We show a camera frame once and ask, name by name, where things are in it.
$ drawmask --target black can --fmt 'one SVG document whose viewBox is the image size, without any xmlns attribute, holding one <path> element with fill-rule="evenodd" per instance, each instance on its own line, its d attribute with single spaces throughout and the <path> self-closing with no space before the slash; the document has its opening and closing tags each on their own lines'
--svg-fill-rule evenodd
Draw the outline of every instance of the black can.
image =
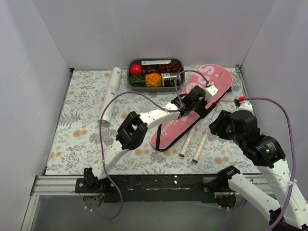
<svg viewBox="0 0 308 231">
<path fill-rule="evenodd" d="M 177 77 L 179 73 L 173 72 L 173 73 L 162 73 L 162 85 L 163 87 L 174 87 L 174 80 Z M 181 85 L 181 78 L 178 77 L 177 79 L 177 86 Z"/>
</svg>

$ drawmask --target white wall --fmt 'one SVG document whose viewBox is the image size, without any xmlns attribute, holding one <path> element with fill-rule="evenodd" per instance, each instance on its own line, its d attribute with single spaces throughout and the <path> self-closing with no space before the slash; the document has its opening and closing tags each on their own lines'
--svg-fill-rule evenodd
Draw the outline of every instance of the white wall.
<svg viewBox="0 0 308 231">
<path fill-rule="evenodd" d="M 272 98 L 282 104 L 290 116 L 297 157 L 296 178 L 306 197 L 307 12 L 306 0 L 276 0 L 243 63 L 244 80 L 249 96 Z M 268 102 L 253 102 L 253 105 L 262 132 L 275 137 L 286 155 L 290 156 L 290 142 L 283 113 Z"/>
<path fill-rule="evenodd" d="M 69 67 L 100 69 L 170 56 L 241 64 L 274 0 L 33 2 Z"/>
<path fill-rule="evenodd" d="M 31 0 L 0 1 L 0 230 L 19 230 L 44 170 L 69 68 Z"/>
</svg>

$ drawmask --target red apple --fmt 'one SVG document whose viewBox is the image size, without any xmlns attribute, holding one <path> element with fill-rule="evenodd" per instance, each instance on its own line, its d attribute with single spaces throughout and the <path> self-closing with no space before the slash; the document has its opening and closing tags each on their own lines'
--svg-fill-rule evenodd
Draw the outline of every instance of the red apple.
<svg viewBox="0 0 308 231">
<path fill-rule="evenodd" d="M 141 66 L 138 65 L 138 64 L 134 64 L 134 65 L 130 66 L 129 72 L 133 76 L 139 76 L 139 75 L 141 75 Z"/>
</svg>

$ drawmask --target paper towel roll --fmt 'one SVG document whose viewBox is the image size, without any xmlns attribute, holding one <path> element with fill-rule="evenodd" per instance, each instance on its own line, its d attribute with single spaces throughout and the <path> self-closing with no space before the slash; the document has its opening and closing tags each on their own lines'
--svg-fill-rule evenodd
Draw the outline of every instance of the paper towel roll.
<svg viewBox="0 0 308 231">
<path fill-rule="evenodd" d="M 112 69 L 112 73 L 109 79 L 109 83 L 108 83 L 108 87 L 107 87 L 107 91 L 105 94 L 105 99 L 103 102 L 103 107 L 100 113 L 100 117 L 99 120 L 102 117 L 102 113 L 103 110 L 105 109 L 105 107 L 107 106 L 107 104 L 115 97 L 118 95 L 118 91 L 119 91 L 119 87 L 120 87 L 120 83 L 121 83 L 121 77 L 122 77 L 122 70 L 118 67 L 115 67 L 114 69 Z M 108 109 L 106 110 L 102 122 L 105 124 L 110 124 L 111 122 L 111 118 L 112 118 L 112 114 L 114 111 L 114 107 L 115 107 L 115 101 L 113 101 L 110 106 L 108 107 Z"/>
</svg>

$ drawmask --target tabletop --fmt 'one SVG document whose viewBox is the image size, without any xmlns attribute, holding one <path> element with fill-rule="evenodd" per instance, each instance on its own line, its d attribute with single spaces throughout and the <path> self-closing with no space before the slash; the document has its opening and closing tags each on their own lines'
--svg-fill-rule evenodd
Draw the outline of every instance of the tabletop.
<svg viewBox="0 0 308 231">
<path fill-rule="evenodd" d="M 185 67 L 194 70 L 197 68 L 198 66 Z M 235 73 L 234 68 L 226 69 Z M 73 72 L 45 175 L 82 175 L 85 167 L 91 167 L 102 160 L 98 119 L 111 72 L 111 69 Z M 192 74 L 185 74 L 186 82 Z M 119 93 L 127 90 L 129 90 L 127 70 L 123 69 Z M 162 106 L 176 96 L 175 92 L 145 93 L 145 95 Z M 241 83 L 233 75 L 232 91 L 226 93 L 224 99 L 235 99 L 243 95 Z M 111 125 L 103 127 L 104 148 L 110 148 L 117 129 L 129 112 L 136 111 L 139 114 L 154 109 L 155 106 L 142 96 L 126 94 L 120 97 L 115 103 Z M 199 162 L 192 162 L 202 135 L 211 120 L 214 121 L 222 109 L 233 111 L 234 103 L 221 102 L 215 114 L 213 110 L 197 123 L 196 132 L 185 157 L 180 157 L 179 151 L 187 134 L 167 151 L 159 152 L 150 145 L 150 139 L 157 130 L 153 128 L 147 132 L 143 144 L 125 154 L 110 170 L 110 174 L 215 174 L 229 165 L 234 165 L 242 173 L 258 173 L 257 168 L 243 155 L 237 145 L 211 134 L 208 135 Z"/>
</svg>

